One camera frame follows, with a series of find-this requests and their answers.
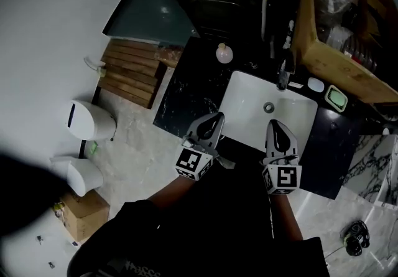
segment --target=wooden slat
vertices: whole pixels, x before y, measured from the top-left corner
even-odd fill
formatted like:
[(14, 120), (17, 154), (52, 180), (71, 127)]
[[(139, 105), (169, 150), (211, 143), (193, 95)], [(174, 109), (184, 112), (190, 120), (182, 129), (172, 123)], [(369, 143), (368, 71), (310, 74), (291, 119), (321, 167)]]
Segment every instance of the wooden slat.
[(149, 101), (146, 101), (142, 98), (139, 98), (138, 96), (134, 96), (128, 92), (125, 92), (121, 89), (115, 88), (114, 86), (108, 85), (105, 83), (102, 79), (98, 82), (98, 86), (111, 92), (114, 93), (115, 95), (121, 96), (122, 98), (129, 100), (131, 102), (134, 102), (138, 105), (143, 106), (144, 108), (150, 109), (151, 105)]
[(104, 56), (116, 58), (116, 59), (120, 59), (120, 60), (124, 60), (124, 61), (139, 63), (140, 65), (146, 65), (146, 66), (154, 68), (154, 69), (157, 69), (157, 67), (159, 66), (159, 61), (157, 61), (157, 60), (142, 58), (142, 57), (138, 57), (136, 55), (122, 54), (120, 52), (109, 51), (108, 49), (105, 50)]
[(104, 81), (104, 83), (106, 83), (107, 85), (111, 85), (115, 88), (118, 88), (120, 90), (123, 90), (125, 92), (131, 93), (132, 95), (138, 96), (139, 98), (142, 98), (144, 100), (150, 101), (150, 99), (152, 98), (152, 94), (149, 92), (146, 92), (144, 90), (132, 87), (126, 83), (117, 81), (117, 80), (113, 80), (111, 78), (105, 77), (102, 79)]
[(149, 92), (149, 93), (153, 93), (154, 90), (155, 90), (155, 86), (153, 86), (153, 85), (147, 85), (146, 83), (143, 83), (141, 81), (137, 81), (137, 80), (132, 79), (132, 78), (125, 77), (124, 75), (120, 75), (120, 74), (112, 72), (112, 71), (107, 71), (105, 77), (113, 79), (113, 80), (117, 80), (117, 81), (120, 81), (120, 82), (123, 82), (126, 85), (130, 85), (132, 87), (144, 90), (144, 91)]
[(156, 87), (156, 85), (158, 84), (158, 79), (154, 78), (154, 77), (149, 77), (147, 75), (143, 75), (141, 73), (137, 73), (128, 69), (123, 69), (123, 68), (119, 68), (116, 67), (114, 65), (106, 65), (106, 71), (112, 71), (114, 73), (118, 73), (120, 75), (123, 75), (127, 78), (132, 78), (141, 82), (144, 82), (148, 85), (153, 85)]
[(157, 49), (157, 45), (146, 44), (145, 42), (124, 40), (124, 39), (111, 39), (110, 43), (114, 45), (121, 45), (125, 47), (131, 47), (131, 48), (148, 50), (148, 51), (156, 51)]
[(155, 52), (154, 51), (147, 51), (147, 50), (135, 49), (135, 48), (130, 48), (130, 47), (123, 47), (120, 45), (113, 45), (113, 44), (109, 44), (108, 48), (106, 48), (106, 49), (109, 51), (121, 52), (122, 54), (136, 55), (138, 57), (155, 60)]
[(101, 61), (108, 63), (110, 65), (115, 65), (117, 67), (129, 69), (151, 77), (154, 77), (156, 74), (156, 69), (147, 67), (146, 65), (140, 65), (138, 63), (127, 62), (120, 59), (109, 58), (109, 57), (102, 57)]

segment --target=sink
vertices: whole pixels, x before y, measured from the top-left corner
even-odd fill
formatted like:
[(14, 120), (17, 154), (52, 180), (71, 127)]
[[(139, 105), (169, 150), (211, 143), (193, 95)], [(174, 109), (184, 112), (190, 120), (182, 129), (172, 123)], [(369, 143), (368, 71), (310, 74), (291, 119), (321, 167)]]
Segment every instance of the sink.
[(268, 122), (277, 119), (297, 138), (301, 157), (317, 109), (318, 104), (305, 96), (278, 91), (274, 83), (234, 71), (220, 106), (225, 115), (221, 134), (265, 152)]

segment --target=tiled floor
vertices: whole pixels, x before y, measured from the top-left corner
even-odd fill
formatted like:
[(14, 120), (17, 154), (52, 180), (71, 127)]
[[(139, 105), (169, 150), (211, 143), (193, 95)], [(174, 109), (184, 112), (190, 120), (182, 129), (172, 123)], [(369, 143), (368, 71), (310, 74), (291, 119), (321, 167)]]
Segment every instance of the tiled floor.
[[(145, 199), (163, 188), (176, 175), (172, 159), (180, 139), (152, 124), (173, 71), (168, 69), (152, 110), (144, 109), (106, 91), (99, 106), (111, 112), (118, 122), (114, 141), (102, 141), (89, 157), (104, 174), (98, 192), (111, 205), (114, 217), (124, 202)], [(330, 255), (330, 275), (367, 277), (387, 276), (398, 264), (398, 213), (373, 207), (345, 187), (336, 200), (296, 190), (289, 200), (305, 238), (319, 236), (324, 255), (340, 246), (340, 232), (347, 224), (362, 219), (368, 225), (371, 245), (359, 257), (344, 248)]]

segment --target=white container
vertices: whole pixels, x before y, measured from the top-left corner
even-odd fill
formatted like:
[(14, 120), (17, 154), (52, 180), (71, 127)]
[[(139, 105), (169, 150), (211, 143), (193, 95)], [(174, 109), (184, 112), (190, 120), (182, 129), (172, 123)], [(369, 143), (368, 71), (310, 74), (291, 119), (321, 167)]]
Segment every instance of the white container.
[(111, 139), (116, 122), (109, 112), (85, 101), (72, 100), (68, 104), (65, 124), (74, 136), (82, 140)]
[(50, 159), (53, 172), (65, 180), (79, 196), (96, 189), (104, 183), (101, 171), (88, 159), (75, 159), (71, 156)]
[(228, 63), (232, 61), (234, 54), (230, 47), (225, 44), (219, 44), (216, 51), (216, 57), (221, 63)]

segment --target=black countertop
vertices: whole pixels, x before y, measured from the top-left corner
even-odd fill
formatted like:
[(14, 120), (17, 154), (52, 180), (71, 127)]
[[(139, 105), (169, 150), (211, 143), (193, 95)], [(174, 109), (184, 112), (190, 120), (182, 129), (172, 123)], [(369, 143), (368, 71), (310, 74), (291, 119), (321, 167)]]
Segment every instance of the black countertop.
[[(277, 64), (266, 57), (261, 45), (231, 45), (234, 59), (228, 64), (217, 61), (218, 43), (191, 37), (174, 71), (156, 114), (154, 124), (182, 138), (191, 122), (207, 113), (217, 112), (235, 70), (275, 82)], [(296, 69), (292, 80), (307, 81), (308, 73)], [(300, 188), (335, 199), (348, 172), (364, 123), (361, 103), (349, 98), (339, 114), (319, 94), (306, 85), (291, 88), (318, 103), (310, 137), (300, 160), (303, 166)], [(222, 139), (220, 156), (238, 164), (260, 161), (265, 153), (233, 139)]]

